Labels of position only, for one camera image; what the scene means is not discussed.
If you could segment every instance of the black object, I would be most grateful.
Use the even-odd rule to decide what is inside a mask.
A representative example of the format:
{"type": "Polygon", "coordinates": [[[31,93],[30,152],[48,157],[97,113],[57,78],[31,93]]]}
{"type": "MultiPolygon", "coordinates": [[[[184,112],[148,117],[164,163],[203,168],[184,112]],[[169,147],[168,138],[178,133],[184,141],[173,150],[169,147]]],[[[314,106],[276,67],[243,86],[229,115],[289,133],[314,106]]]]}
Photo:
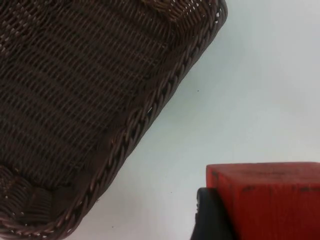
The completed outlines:
{"type": "Polygon", "coordinates": [[[197,192],[197,214],[190,240],[236,240],[227,211],[213,188],[197,192]]]}

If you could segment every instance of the white surface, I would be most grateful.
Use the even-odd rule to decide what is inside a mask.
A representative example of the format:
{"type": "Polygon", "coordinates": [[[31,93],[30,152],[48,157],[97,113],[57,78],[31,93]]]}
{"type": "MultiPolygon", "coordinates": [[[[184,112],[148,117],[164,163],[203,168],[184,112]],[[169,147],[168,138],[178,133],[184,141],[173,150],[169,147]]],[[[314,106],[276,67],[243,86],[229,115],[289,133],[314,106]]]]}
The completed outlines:
{"type": "Polygon", "coordinates": [[[68,240],[188,240],[207,164],[320,160],[320,1],[227,3],[214,43],[68,240]]]}

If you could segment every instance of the wicker weave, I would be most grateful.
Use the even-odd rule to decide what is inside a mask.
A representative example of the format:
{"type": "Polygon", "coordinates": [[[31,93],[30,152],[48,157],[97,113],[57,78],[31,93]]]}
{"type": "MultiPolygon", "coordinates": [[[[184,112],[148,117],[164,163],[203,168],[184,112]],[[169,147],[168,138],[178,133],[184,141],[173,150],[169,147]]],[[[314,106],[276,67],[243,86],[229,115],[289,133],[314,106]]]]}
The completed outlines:
{"type": "Polygon", "coordinates": [[[71,234],[226,18],[224,0],[0,1],[0,237],[71,234]]]}

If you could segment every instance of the red wooden block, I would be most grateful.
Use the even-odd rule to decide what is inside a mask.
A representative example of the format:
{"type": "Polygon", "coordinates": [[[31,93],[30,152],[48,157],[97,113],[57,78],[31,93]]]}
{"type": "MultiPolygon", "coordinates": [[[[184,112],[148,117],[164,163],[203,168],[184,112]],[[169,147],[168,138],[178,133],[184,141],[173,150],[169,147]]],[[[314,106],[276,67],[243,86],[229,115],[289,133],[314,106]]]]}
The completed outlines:
{"type": "Polygon", "coordinates": [[[217,164],[206,171],[238,240],[320,239],[320,163],[217,164]]]}

